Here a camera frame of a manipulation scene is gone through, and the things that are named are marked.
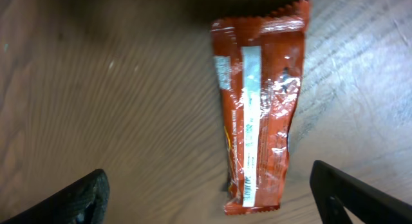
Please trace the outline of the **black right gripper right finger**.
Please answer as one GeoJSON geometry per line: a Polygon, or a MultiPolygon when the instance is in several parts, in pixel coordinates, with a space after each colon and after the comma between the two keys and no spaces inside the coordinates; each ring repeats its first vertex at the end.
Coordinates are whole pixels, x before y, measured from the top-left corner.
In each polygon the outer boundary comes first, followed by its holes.
{"type": "Polygon", "coordinates": [[[411,205],[316,160],[310,188],[323,223],[351,223],[347,210],[364,223],[411,223],[411,205]]]}

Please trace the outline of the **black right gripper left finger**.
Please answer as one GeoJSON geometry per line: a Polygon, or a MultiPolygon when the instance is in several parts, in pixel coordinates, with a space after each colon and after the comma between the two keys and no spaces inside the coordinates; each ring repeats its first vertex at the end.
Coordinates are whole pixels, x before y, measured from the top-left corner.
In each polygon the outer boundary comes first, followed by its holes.
{"type": "Polygon", "coordinates": [[[96,169],[3,224],[102,224],[109,193],[106,173],[96,169]]]}

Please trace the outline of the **red Top chocolate bar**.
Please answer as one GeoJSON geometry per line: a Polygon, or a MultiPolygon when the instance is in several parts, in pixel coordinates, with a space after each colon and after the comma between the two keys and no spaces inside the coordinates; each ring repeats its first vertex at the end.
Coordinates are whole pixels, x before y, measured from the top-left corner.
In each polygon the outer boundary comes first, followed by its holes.
{"type": "Polygon", "coordinates": [[[310,10],[310,0],[248,0],[212,23],[229,163],[226,215],[280,206],[310,10]]]}

